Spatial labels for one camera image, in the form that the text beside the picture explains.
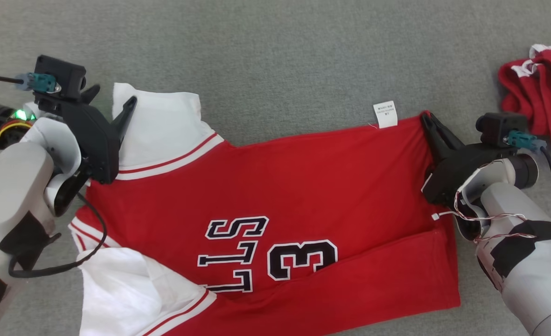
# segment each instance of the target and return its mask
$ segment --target red jersey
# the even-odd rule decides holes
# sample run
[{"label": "red jersey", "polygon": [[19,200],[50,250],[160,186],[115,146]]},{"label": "red jersey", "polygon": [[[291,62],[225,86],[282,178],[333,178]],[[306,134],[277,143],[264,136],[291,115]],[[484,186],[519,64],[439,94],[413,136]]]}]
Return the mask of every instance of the red jersey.
[{"label": "red jersey", "polygon": [[[106,246],[217,294],[147,332],[322,335],[459,305],[452,220],[434,221],[441,209],[420,193],[432,160],[418,118],[235,147],[194,98],[165,126],[163,112],[138,111],[145,99],[117,180],[93,182],[87,198]],[[81,251],[101,236],[88,208],[70,228]]]}]

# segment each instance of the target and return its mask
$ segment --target jersey sleeve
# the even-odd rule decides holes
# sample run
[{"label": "jersey sleeve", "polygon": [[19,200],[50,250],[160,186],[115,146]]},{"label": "jersey sleeve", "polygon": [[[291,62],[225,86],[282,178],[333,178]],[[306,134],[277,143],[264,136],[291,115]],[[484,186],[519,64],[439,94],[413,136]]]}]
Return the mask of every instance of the jersey sleeve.
[{"label": "jersey sleeve", "polygon": [[114,118],[132,96],[137,98],[137,104],[120,148],[118,179],[129,172],[190,156],[208,141],[211,144],[220,142],[215,131],[201,121],[197,94],[152,93],[139,91],[130,84],[116,83],[113,88]]},{"label": "jersey sleeve", "polygon": [[167,335],[320,336],[460,305],[453,237],[433,230],[248,298],[217,300]]},{"label": "jersey sleeve", "polygon": [[127,248],[100,249],[79,268],[84,285],[81,336],[162,335],[216,299],[216,294]]}]

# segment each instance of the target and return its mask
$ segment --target teal connector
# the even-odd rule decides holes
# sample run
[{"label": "teal connector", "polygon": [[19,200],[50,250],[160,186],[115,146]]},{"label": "teal connector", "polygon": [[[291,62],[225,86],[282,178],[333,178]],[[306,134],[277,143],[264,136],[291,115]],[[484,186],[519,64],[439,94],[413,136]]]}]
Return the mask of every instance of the teal connector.
[{"label": "teal connector", "polygon": [[527,134],[519,131],[510,131],[508,136],[503,138],[503,142],[510,146],[518,148],[526,148],[533,152],[537,152],[541,147],[547,147],[547,142],[539,140],[532,134]]},{"label": "teal connector", "polygon": [[22,79],[23,81],[21,84],[16,84],[16,88],[19,90],[57,93],[62,89],[57,83],[56,77],[53,77],[52,75],[29,72],[28,74],[21,74],[16,78]]},{"label": "teal connector", "polygon": [[57,92],[56,78],[47,74],[28,73],[28,85],[33,91],[38,92]]}]

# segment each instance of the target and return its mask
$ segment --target white stripe trim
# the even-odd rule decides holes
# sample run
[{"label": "white stripe trim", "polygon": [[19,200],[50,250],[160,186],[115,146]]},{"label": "white stripe trim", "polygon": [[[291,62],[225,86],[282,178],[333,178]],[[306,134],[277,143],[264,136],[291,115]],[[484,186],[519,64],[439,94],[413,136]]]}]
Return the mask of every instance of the white stripe trim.
[{"label": "white stripe trim", "polygon": [[167,173],[167,172],[171,172],[172,170],[175,170],[175,169],[181,168],[183,166],[186,166],[186,164],[189,164],[189,163],[195,161],[196,159],[199,159],[201,156],[205,155],[208,151],[213,149],[213,147],[219,145],[222,142],[223,142],[223,138],[221,136],[217,135],[217,136],[215,136],[215,138],[209,140],[202,147],[200,147],[196,151],[190,153],[190,155],[182,158],[181,160],[177,160],[177,161],[172,162],[170,164],[166,164],[165,166],[160,166],[160,167],[152,168],[152,169],[149,169],[149,170],[142,170],[140,172],[135,172],[135,173],[118,174],[116,179],[126,181],[126,180],[147,178],[149,176],[155,176],[155,175],[160,175],[160,174],[164,174],[164,173]]},{"label": "white stripe trim", "polygon": [[530,48],[529,56],[530,58],[533,59],[538,55],[540,55],[540,53],[542,53],[543,51],[546,51],[547,49],[551,50],[551,46],[547,47],[544,44],[533,44],[532,47]]},{"label": "white stripe trim", "polygon": [[83,245],[81,245],[81,241],[78,239],[82,239],[83,237],[79,236],[76,231],[72,231],[72,239],[74,240],[74,245],[77,246],[78,253],[81,253],[83,250]]},{"label": "white stripe trim", "polygon": [[536,64],[532,60],[525,60],[521,66],[512,66],[512,70],[518,75],[518,78],[530,77],[536,72]]},{"label": "white stripe trim", "polygon": [[[182,314],[178,317],[175,317],[174,319],[171,319],[170,321],[168,321],[167,323],[165,323],[164,325],[162,325],[161,327],[157,328],[156,330],[154,330],[153,332],[151,332],[148,336],[160,336],[160,335],[163,335],[167,332],[169,332],[170,330],[174,329],[175,327],[178,327],[179,325],[181,325],[182,323],[188,321],[189,319],[192,319],[192,317],[195,317],[196,315],[199,315],[200,313],[202,313],[205,309],[209,308],[209,306],[211,306],[211,304],[213,304],[213,302],[215,302],[215,300],[217,299],[217,294],[215,294],[214,292],[211,292],[211,291],[207,291],[208,294],[207,296],[205,297],[205,299],[198,304],[198,306],[196,306],[194,309],[190,310],[188,313],[186,314]],[[202,297],[203,295],[205,295],[205,292],[201,292],[199,294],[199,296],[196,297],[195,300],[192,300],[192,302],[190,302],[189,304],[187,304],[184,308],[178,310],[178,311],[174,311],[172,313],[169,313],[168,315],[165,315],[164,317],[162,317],[160,320],[158,320],[156,323],[153,323],[152,325],[150,325],[149,327],[147,327],[145,330],[143,330],[142,332],[139,332],[137,334],[137,336],[142,336],[144,335],[145,333],[149,332],[149,330],[152,330],[153,328],[155,328],[156,326],[160,325],[163,323],[163,321],[165,320],[168,320],[169,318],[171,318],[172,316],[174,315],[178,315],[178,314],[181,314],[182,311],[186,311],[188,309],[190,309],[192,306],[194,306]]]},{"label": "white stripe trim", "polygon": [[[70,225],[72,225],[73,227],[75,227],[77,229],[82,230],[83,232],[86,232],[86,233],[90,234],[91,236],[94,236],[94,238],[97,238],[99,240],[101,240],[101,238],[103,237],[102,232],[100,232],[96,228],[84,223],[83,221],[78,219],[78,217],[74,217],[74,219],[72,219],[72,223],[68,224],[68,227],[70,227]],[[79,231],[74,231],[74,232],[77,235],[81,236],[81,238],[88,238],[86,236],[83,237],[81,234],[79,234]],[[110,238],[109,235],[105,238],[105,244],[107,244],[107,246],[109,246],[109,247],[121,247],[120,244],[118,244],[115,240]]]},{"label": "white stripe trim", "polygon": [[187,143],[186,144],[186,148],[185,149],[179,149],[179,151],[177,152],[170,152],[170,153],[164,153],[162,152],[164,155],[167,155],[166,157],[168,159],[165,159],[165,157],[161,157],[160,159],[153,159],[153,161],[144,161],[143,163],[139,163],[139,164],[123,164],[121,161],[120,161],[120,164],[119,164],[119,170],[122,171],[122,170],[134,170],[134,169],[145,169],[145,168],[148,168],[148,167],[151,167],[151,166],[156,166],[157,164],[163,164],[165,162],[169,162],[173,159],[176,159],[178,157],[181,157],[183,155],[190,155],[191,153],[193,153],[194,151],[196,151],[198,149],[198,147],[201,146],[201,144],[205,145],[206,142],[209,140],[209,138],[213,138],[215,136],[218,136],[219,134],[217,134],[217,132],[215,132],[213,129],[209,128],[209,130],[207,132],[204,132],[204,134],[202,136],[199,136],[198,139],[196,139],[194,142],[190,142],[190,143]]}]

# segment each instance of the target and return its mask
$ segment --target clothing tag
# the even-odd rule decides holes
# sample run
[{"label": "clothing tag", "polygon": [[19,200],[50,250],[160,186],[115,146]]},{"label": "clothing tag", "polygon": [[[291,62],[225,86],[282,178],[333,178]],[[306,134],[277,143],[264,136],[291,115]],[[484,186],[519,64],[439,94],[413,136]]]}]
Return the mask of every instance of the clothing tag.
[{"label": "clothing tag", "polygon": [[373,105],[379,128],[386,128],[398,125],[398,114],[395,111],[393,100]]}]

